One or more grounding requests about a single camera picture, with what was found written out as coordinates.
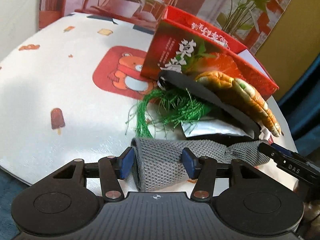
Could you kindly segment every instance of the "orange bear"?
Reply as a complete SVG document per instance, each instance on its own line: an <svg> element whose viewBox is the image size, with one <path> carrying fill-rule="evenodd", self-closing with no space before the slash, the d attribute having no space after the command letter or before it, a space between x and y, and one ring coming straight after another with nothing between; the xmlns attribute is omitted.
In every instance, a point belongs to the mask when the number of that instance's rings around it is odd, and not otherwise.
<svg viewBox="0 0 320 240"><path fill-rule="evenodd" d="M112 72L108 78L113 85L121 90L133 90L146 95L153 90L156 82L140 76L144 58L133 56L131 53L123 53L119 59L117 70Z"/></svg>

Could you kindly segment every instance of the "blue gripper pad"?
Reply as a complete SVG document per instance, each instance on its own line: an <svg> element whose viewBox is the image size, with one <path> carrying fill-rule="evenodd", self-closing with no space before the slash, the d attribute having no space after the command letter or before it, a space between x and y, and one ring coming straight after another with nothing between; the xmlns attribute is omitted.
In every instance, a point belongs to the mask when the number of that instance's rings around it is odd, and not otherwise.
<svg viewBox="0 0 320 240"><path fill-rule="evenodd" d="M280 145L277 145L275 143L271 143L270 146L273 147L274 149L276 149L277 151L281 152L282 154L284 154L288 157L292 157L290 150L287 150L286 148L283 148Z"/></svg>
<svg viewBox="0 0 320 240"><path fill-rule="evenodd" d="M188 150L182 150L181 161L190 179L194 179L197 160L198 158L195 160L189 155Z"/></svg>
<svg viewBox="0 0 320 240"><path fill-rule="evenodd" d="M128 177L131 167L134 162L134 150L130 147L130 150L122 159L121 167L120 167L120 179L125 179Z"/></svg>

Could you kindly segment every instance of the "green tinsel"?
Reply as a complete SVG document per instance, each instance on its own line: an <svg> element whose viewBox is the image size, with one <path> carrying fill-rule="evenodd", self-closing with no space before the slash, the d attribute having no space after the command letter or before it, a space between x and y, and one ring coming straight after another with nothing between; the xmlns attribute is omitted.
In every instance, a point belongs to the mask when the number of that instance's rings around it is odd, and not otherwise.
<svg viewBox="0 0 320 240"><path fill-rule="evenodd" d="M178 88L152 90L137 104L137 137L153 138L148 125L155 125L155 122L145 117L147 105L150 101L155 101L159 104L159 122L163 125L173 124L174 128L181 124L181 122L197 122L203 115L208 114L213 107L199 101L187 90Z"/></svg>

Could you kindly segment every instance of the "blue fabric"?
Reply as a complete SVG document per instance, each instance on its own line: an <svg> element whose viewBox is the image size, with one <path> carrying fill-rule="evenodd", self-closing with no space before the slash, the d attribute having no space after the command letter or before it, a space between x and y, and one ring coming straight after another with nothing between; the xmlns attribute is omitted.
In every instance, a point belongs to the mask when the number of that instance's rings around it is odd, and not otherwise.
<svg viewBox="0 0 320 240"><path fill-rule="evenodd" d="M28 186L0 170L0 240L12 239L18 229L11 217L11 203Z"/></svg>
<svg viewBox="0 0 320 240"><path fill-rule="evenodd" d="M298 153L307 156L320 147L320 54L281 98L278 105L286 118Z"/></svg>

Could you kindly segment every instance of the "bookshelf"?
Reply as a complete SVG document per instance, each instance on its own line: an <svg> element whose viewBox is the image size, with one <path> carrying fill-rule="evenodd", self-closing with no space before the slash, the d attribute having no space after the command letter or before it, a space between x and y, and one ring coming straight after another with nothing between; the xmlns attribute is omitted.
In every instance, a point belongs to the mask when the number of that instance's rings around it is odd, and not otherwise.
<svg viewBox="0 0 320 240"><path fill-rule="evenodd" d="M39 28L55 22L64 16L66 0L40 0L39 4Z"/></svg>

